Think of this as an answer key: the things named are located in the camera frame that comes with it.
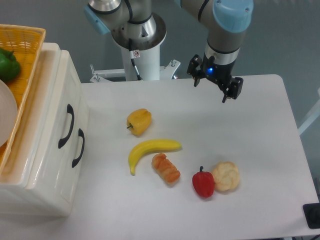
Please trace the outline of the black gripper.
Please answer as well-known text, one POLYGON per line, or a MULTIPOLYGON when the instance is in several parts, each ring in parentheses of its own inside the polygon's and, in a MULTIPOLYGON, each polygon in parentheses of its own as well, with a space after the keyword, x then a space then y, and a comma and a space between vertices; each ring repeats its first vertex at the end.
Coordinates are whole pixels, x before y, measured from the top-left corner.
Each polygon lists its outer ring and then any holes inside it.
POLYGON ((194 87, 197 87, 201 79, 207 79, 216 84, 223 92, 222 103, 227 99, 237 99, 243 87, 243 78, 232 77, 231 72, 235 64, 235 60, 228 64, 214 63, 216 58, 211 56, 202 59, 195 54, 189 61, 187 74, 191 75, 194 80, 194 87))

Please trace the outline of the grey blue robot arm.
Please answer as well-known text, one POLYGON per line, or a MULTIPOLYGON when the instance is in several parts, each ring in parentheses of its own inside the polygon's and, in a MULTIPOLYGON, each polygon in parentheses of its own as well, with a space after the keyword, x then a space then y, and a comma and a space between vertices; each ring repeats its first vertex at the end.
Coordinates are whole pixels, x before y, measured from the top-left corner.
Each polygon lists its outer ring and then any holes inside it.
MULTIPOLYGON (((189 61, 187 73, 195 84, 207 79, 224 99, 237 99, 243 79, 232 76, 240 47, 252 19, 251 0, 180 0, 178 5, 206 27, 203 56, 189 61)), ((164 20, 149 0, 90 0, 84 14, 100 34, 111 33, 120 47, 127 81, 161 80, 160 46, 166 38, 164 20)))

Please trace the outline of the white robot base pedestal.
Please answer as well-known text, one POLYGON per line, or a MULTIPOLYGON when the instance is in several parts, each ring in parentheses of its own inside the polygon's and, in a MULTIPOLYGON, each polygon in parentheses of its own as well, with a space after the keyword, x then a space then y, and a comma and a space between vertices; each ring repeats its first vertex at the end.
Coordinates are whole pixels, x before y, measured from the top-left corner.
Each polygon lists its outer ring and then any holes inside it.
POLYGON ((167 35, 164 20, 152 13, 140 24, 125 22, 113 29, 111 36, 120 48, 122 69, 95 70, 91 65, 92 83, 106 83, 112 78, 124 77, 126 81, 155 81, 176 79, 175 73, 181 62, 172 59, 167 65, 160 64, 160 47, 167 35))

